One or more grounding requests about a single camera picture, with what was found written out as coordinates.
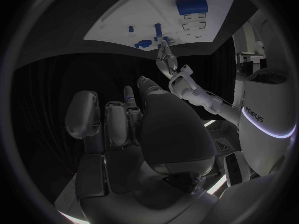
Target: black curtain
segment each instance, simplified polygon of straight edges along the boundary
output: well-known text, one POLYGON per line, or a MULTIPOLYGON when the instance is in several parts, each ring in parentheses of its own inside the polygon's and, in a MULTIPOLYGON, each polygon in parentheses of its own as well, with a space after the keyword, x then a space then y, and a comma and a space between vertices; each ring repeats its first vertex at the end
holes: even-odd
MULTIPOLYGON (((232 103, 236 76, 232 38, 214 54, 178 57, 188 64, 193 79, 204 89, 232 103)), ((54 202, 76 173, 84 154, 82 140, 64 128, 68 106, 78 91, 98 93, 102 118, 109 101, 123 101, 123 88, 132 86, 141 107, 136 82, 144 75, 168 90, 169 80, 154 60, 118 54, 71 54, 43 59, 15 71, 12 120, 21 157, 36 185, 54 202)), ((193 106, 202 119, 222 119, 193 106)))

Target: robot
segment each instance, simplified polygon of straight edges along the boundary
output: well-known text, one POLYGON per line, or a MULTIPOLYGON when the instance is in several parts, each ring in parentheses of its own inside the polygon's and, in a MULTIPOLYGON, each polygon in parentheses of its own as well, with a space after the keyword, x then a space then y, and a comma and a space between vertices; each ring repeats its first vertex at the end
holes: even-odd
POLYGON ((276 70, 255 72, 246 80, 238 109, 197 85, 188 65, 177 72, 166 41, 156 65, 170 79, 169 91, 140 77, 144 112, 132 88, 125 87, 124 102, 106 104, 102 125, 97 94, 75 94, 65 126, 85 144, 75 187, 81 209, 92 224, 228 223, 267 188, 283 164, 296 128, 290 77, 276 70), (273 97, 285 102, 275 103, 273 97), (239 130, 242 151, 224 159, 229 188, 220 199, 203 188, 215 162, 214 140, 182 100, 203 106, 239 130), (263 187, 250 180, 251 170, 264 177, 263 187), (246 205, 236 208, 238 202, 246 205))

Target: purple light strip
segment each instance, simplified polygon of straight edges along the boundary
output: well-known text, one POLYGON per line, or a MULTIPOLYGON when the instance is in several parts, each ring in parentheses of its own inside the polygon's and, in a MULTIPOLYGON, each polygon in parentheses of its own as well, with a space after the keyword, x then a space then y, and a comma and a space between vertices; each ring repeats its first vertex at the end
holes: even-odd
POLYGON ((294 131, 295 131, 295 129, 296 129, 296 125, 295 125, 295 127, 293 128, 293 130, 292 130, 290 133, 286 134, 286 135, 277 135, 277 134, 273 134, 273 133, 270 133, 270 132, 264 130, 262 127, 259 127, 256 123, 254 123, 254 122, 247 116, 247 114, 246 114, 246 112, 245 112, 245 110, 244 110, 244 107, 242 108, 242 113, 243 113, 243 115, 246 117, 246 119, 248 119, 248 120, 250 121, 250 123, 252 123, 256 128, 258 128, 258 129, 261 130, 262 132, 264 132, 264 133, 266 133, 266 134, 268 134, 268 135, 270 135, 270 136, 272 136, 272 137, 274 137, 274 138, 288 138, 288 137, 290 137, 290 136, 294 133, 294 131))

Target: logo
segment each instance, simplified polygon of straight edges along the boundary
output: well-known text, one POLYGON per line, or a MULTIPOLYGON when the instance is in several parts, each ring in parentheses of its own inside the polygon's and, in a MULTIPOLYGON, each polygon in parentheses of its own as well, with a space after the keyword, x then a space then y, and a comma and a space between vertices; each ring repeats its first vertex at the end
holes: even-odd
POLYGON ((263 117, 261 117, 261 116, 259 116, 259 115, 257 115, 255 112, 253 112, 250 108, 248 108, 247 106, 246 106, 246 111, 249 113, 249 114, 251 114, 253 117, 255 117, 256 118, 256 120, 258 121, 258 122, 263 122, 264 121, 264 118, 263 117))

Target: metal grate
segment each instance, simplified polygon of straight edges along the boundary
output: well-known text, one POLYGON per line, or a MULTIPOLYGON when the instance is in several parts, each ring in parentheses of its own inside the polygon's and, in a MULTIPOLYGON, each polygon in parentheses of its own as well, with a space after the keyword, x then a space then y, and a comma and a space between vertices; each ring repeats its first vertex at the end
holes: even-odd
POLYGON ((223 143, 220 143, 220 142, 218 142, 218 141, 215 141, 215 142, 216 142, 216 144, 218 145, 218 147, 220 148, 221 151, 230 148, 230 146, 227 146, 227 145, 225 145, 225 144, 223 144, 223 143))

